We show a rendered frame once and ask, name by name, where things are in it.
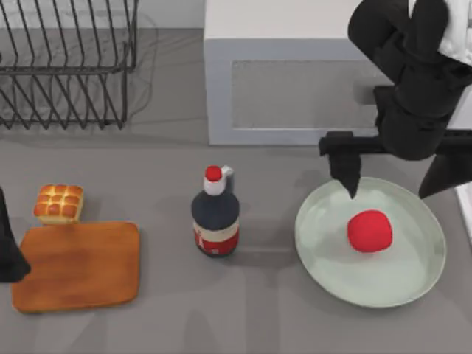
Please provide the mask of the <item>white box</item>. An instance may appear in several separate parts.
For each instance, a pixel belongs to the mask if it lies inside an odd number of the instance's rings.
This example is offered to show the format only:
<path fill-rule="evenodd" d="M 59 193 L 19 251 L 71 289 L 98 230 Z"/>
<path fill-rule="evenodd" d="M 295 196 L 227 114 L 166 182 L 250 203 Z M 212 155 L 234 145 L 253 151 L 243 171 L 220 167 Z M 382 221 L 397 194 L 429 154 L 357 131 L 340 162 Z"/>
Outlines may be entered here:
<path fill-rule="evenodd" d="M 456 187 L 455 191 L 468 238 L 472 245 L 472 182 Z"/>

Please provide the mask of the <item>pale green plate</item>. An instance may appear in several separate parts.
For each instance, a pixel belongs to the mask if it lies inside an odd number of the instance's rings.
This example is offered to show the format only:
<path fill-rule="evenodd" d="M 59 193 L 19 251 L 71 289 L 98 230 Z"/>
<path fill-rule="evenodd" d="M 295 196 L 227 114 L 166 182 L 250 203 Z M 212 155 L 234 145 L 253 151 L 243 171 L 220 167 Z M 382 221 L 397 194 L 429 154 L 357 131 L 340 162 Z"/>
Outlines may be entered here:
<path fill-rule="evenodd" d="M 392 245 L 363 253 L 349 243 L 347 225 L 360 212 L 388 217 Z M 296 251 L 309 275 L 328 293 L 366 308 L 392 308 L 419 299 L 439 280 L 446 261 L 443 229 L 415 194 L 363 177 L 355 198 L 337 181 L 316 188 L 294 226 Z"/>

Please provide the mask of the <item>dark bottle with red cap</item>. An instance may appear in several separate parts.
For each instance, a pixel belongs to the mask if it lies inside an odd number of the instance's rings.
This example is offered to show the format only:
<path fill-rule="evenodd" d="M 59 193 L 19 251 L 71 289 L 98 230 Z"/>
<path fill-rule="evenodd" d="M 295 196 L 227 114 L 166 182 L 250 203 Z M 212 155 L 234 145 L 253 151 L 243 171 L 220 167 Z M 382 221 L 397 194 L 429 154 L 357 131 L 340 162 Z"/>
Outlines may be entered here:
<path fill-rule="evenodd" d="M 240 202 L 234 194 L 234 170 L 225 165 L 205 169 L 203 189 L 192 200 L 195 244 L 209 257 L 225 257 L 240 238 Z"/>

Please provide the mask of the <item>golden bread loaf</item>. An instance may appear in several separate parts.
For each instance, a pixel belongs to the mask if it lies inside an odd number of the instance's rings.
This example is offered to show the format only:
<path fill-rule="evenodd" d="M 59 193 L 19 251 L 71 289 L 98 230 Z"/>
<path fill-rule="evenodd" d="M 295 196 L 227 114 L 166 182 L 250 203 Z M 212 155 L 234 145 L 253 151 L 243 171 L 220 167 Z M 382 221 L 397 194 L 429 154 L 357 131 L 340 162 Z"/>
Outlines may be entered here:
<path fill-rule="evenodd" d="M 38 193 L 33 214 L 43 225 L 78 223 L 83 202 L 82 187 L 47 184 Z"/>

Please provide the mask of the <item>pale microwave oven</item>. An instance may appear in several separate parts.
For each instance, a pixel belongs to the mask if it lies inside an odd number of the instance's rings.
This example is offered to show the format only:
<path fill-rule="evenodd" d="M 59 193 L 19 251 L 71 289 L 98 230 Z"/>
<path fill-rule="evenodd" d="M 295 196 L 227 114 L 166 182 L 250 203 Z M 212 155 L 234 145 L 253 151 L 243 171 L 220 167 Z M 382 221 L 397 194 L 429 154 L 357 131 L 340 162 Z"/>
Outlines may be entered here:
<path fill-rule="evenodd" d="M 386 78 L 350 41 L 361 0 L 206 0 L 204 63 L 213 145 L 315 145 L 371 136 Z"/>

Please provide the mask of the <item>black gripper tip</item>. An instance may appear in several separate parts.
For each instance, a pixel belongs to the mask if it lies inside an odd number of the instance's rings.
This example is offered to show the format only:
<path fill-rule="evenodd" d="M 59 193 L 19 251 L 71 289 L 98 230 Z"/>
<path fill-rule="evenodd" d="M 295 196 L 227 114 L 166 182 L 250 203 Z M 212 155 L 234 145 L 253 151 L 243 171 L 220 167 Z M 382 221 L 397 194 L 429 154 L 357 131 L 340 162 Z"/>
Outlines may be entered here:
<path fill-rule="evenodd" d="M 0 187 L 0 283 L 20 282 L 30 272 L 31 267 L 13 236 L 4 192 Z"/>

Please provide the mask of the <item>wooden cutting board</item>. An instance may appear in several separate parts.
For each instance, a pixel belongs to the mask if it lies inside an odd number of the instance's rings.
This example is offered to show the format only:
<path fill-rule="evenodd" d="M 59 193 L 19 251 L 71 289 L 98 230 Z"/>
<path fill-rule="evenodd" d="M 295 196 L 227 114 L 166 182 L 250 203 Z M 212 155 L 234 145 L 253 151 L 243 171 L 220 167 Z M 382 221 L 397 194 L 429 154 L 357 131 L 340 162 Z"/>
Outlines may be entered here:
<path fill-rule="evenodd" d="M 31 272 L 12 286 L 22 313 L 121 305 L 139 289 L 139 229 L 109 221 L 29 229 L 20 249 Z"/>

